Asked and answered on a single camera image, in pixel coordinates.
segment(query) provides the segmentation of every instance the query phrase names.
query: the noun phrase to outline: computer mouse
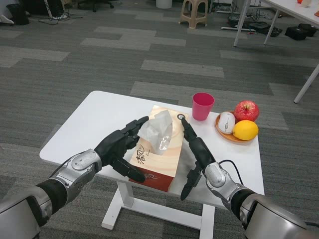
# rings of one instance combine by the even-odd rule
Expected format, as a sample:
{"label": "computer mouse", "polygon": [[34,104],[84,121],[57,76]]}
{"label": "computer mouse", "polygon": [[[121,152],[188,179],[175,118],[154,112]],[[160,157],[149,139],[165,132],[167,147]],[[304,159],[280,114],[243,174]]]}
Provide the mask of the computer mouse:
{"label": "computer mouse", "polygon": [[231,134],[235,126],[235,121],[235,116],[231,112],[223,112],[220,114],[218,127],[223,133]]}

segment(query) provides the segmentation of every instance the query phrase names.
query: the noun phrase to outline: orange plate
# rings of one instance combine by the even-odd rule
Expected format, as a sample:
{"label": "orange plate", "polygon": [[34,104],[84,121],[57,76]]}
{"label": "orange plate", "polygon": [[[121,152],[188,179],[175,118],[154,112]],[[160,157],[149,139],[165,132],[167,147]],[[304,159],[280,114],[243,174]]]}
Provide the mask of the orange plate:
{"label": "orange plate", "polygon": [[230,134],[223,133],[218,127],[219,119],[220,119],[220,114],[216,118],[215,126],[216,126],[216,129],[218,130],[218,132],[220,133],[221,136],[223,136],[224,138],[226,138],[230,141],[236,142],[236,143],[244,143],[244,142],[251,141],[251,140],[241,140],[239,138],[236,138],[232,133],[230,133]]}

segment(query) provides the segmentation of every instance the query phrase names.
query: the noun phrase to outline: small table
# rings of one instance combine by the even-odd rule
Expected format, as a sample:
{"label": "small table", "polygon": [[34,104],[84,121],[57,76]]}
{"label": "small table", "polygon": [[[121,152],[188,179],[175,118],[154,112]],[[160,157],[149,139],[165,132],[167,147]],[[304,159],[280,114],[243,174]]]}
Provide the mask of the small table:
{"label": "small table", "polygon": [[[318,9],[319,0],[312,0],[311,5],[308,7],[302,7],[301,4],[297,3],[297,0],[262,0],[262,1],[272,6],[273,8],[277,9],[277,12],[273,19],[271,27],[269,28],[264,45],[266,45],[267,40],[273,31],[275,22],[279,16],[280,11],[284,11],[301,21],[304,21],[308,24],[313,25],[316,28],[319,28],[319,17],[315,16],[315,13],[319,10]],[[250,6],[250,2],[251,0],[244,1],[244,6],[240,13],[240,18],[238,22],[238,31],[235,38],[234,46],[237,46],[240,31],[243,27],[247,10]],[[317,65],[315,70],[312,72],[312,74],[309,76],[308,80],[306,81],[302,89],[299,91],[298,95],[294,99],[294,103],[298,103],[301,100],[301,98],[303,97],[303,95],[305,94],[305,92],[307,91],[307,89],[309,88],[309,86],[311,85],[311,83],[314,81],[314,79],[317,77],[318,74],[319,74],[319,64]]]}
{"label": "small table", "polygon": [[[218,116],[217,113],[210,113],[206,121],[196,121],[191,117],[191,108],[101,91],[91,92],[87,96],[42,149],[40,157],[46,162],[59,165],[76,153],[89,148],[94,149],[103,138],[113,131],[124,128],[132,120],[148,116],[153,105],[188,113],[190,116],[189,122],[197,135],[203,138],[216,160],[233,160],[238,167],[245,186],[257,193],[264,194],[257,137],[247,143],[232,143],[219,135],[214,128],[214,122]],[[124,158],[129,161],[133,152],[134,149],[129,150]],[[221,200],[208,190],[204,177],[201,177],[197,187],[187,197],[188,200],[203,204],[202,216],[150,203],[133,196],[132,185],[180,197],[187,181],[186,176],[189,170],[194,167],[195,158],[185,140],[176,177],[168,193],[129,182],[128,177],[123,177],[114,171],[111,166],[103,167],[97,175],[117,181],[118,189],[103,219],[102,227],[112,230],[121,208],[125,208],[198,229],[200,230],[200,239],[212,239],[215,207],[224,208],[224,206]],[[239,182],[237,173],[232,165],[225,163],[223,168],[230,173],[233,180]]]}

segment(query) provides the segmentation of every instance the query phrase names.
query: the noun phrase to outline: plastic stool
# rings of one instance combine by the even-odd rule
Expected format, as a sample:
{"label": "plastic stool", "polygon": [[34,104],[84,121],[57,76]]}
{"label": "plastic stool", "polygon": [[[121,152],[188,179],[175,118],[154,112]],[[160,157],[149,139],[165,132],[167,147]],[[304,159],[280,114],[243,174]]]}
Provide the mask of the plastic stool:
{"label": "plastic stool", "polygon": [[[188,2],[188,4],[191,4],[192,8],[191,11],[185,11],[185,5]],[[205,3],[205,14],[202,14],[198,11],[198,6],[201,3]],[[196,25],[199,22],[203,22],[205,26],[207,26],[207,12],[208,12],[208,0],[184,0],[183,7],[181,8],[181,13],[180,13],[180,21],[178,22],[179,24],[182,21],[187,21],[188,22],[188,27],[191,29],[195,29]]]}

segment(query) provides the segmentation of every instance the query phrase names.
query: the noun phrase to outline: apple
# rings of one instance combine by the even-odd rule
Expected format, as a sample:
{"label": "apple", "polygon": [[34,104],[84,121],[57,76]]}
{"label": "apple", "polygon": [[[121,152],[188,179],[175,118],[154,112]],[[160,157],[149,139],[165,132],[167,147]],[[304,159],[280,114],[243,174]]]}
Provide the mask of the apple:
{"label": "apple", "polygon": [[234,115],[238,121],[255,121],[259,115],[259,107],[253,101],[242,101],[236,106]]}

